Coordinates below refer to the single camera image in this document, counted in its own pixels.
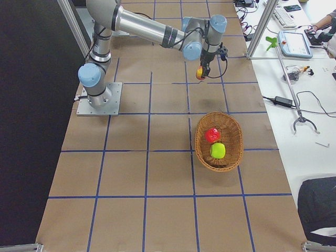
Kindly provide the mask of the person forearm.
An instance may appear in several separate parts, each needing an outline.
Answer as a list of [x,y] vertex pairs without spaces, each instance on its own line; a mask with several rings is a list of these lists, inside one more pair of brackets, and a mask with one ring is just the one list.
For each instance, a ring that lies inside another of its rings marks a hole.
[[334,17],[335,17],[335,9],[331,13],[327,14],[324,18],[319,20],[317,23],[313,24],[312,25],[312,30],[317,31],[317,30],[325,27],[326,25],[332,23],[331,20]]

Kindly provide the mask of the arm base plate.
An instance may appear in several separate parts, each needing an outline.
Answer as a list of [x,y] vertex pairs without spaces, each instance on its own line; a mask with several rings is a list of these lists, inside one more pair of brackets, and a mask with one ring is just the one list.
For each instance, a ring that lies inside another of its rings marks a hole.
[[76,98],[79,99],[78,116],[117,116],[120,110],[120,100],[122,94],[121,82],[107,82],[105,92],[97,97],[89,96],[86,89],[82,88],[82,93]]

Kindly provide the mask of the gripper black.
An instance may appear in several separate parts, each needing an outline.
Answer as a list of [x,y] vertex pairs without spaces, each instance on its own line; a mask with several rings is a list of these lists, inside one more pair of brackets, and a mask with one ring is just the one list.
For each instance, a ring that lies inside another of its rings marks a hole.
[[203,73],[202,78],[208,77],[210,73],[210,63],[214,60],[215,56],[217,55],[217,51],[209,52],[206,50],[202,50],[201,57],[200,57],[200,66],[202,67]]

